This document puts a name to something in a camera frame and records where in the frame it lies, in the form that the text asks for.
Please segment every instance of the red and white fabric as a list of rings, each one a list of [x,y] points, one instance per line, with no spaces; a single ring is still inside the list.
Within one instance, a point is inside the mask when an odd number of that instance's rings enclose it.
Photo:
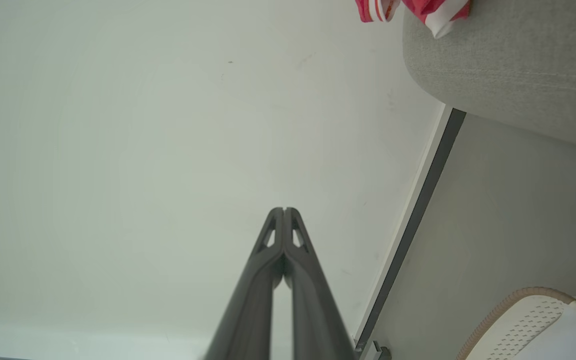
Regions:
[[[382,21],[388,23],[402,0],[354,0],[359,9],[359,18],[364,23]]]
[[[435,39],[448,34],[457,19],[468,18],[471,0],[354,0],[364,23],[390,21],[400,1],[432,32]]]

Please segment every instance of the black plastic frame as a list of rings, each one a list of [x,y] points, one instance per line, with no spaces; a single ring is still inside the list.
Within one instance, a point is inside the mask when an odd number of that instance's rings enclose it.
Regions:
[[[268,246],[274,231],[274,243]],[[293,231],[299,246],[293,243]],[[293,357],[354,360],[352,342],[299,211],[270,210],[205,360],[268,360],[273,290],[292,289]]]

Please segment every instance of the floor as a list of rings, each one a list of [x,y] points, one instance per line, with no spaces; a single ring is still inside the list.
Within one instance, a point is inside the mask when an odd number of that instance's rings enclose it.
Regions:
[[[576,146],[468,115],[372,335],[451,360],[512,291],[576,296]]]

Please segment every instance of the gray fabric sofa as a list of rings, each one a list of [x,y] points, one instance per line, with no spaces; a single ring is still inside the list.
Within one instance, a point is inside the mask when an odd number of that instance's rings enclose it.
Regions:
[[[473,0],[441,39],[404,10],[404,60],[438,100],[576,144],[576,2]]]

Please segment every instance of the gray trim strip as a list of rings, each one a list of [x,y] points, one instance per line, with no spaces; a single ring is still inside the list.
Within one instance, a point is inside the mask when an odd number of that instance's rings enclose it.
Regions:
[[[437,151],[434,153],[434,157],[432,158],[432,163],[430,164],[428,174],[423,181],[423,186],[419,192],[419,197],[416,199],[416,203],[414,203],[412,213],[410,214],[410,219],[408,220],[404,233],[401,237],[401,242],[399,243],[397,251],[395,252],[392,262],[390,263],[390,267],[388,268],[386,277],[383,280],[381,289],[379,289],[377,298],[375,299],[372,310],[370,311],[370,315],[368,315],[366,325],[363,327],[361,335],[359,336],[359,340],[354,347],[354,351],[357,354],[363,353],[364,349],[366,348],[366,343],[370,339],[370,335],[373,333],[375,325],[377,325],[377,319],[379,319],[379,315],[382,312],[382,309],[384,309],[384,304],[386,303],[388,294],[391,292],[393,284],[395,283],[395,279],[397,278],[397,275],[402,268],[402,264],[410,248],[410,244],[412,243],[417,229],[419,228],[421,219],[424,217],[424,213],[426,212],[430,198],[433,196],[433,192],[435,191],[439,177],[442,175],[442,171],[446,165],[446,160],[448,160],[448,155],[450,155],[450,151],[453,148],[453,144],[455,143],[457,134],[459,133],[459,130],[464,123],[465,117],[466,112],[461,110],[452,109],[450,112],[448,123],[446,123],[446,128],[443,131],[443,135],[441,135],[439,146],[437,146]]]

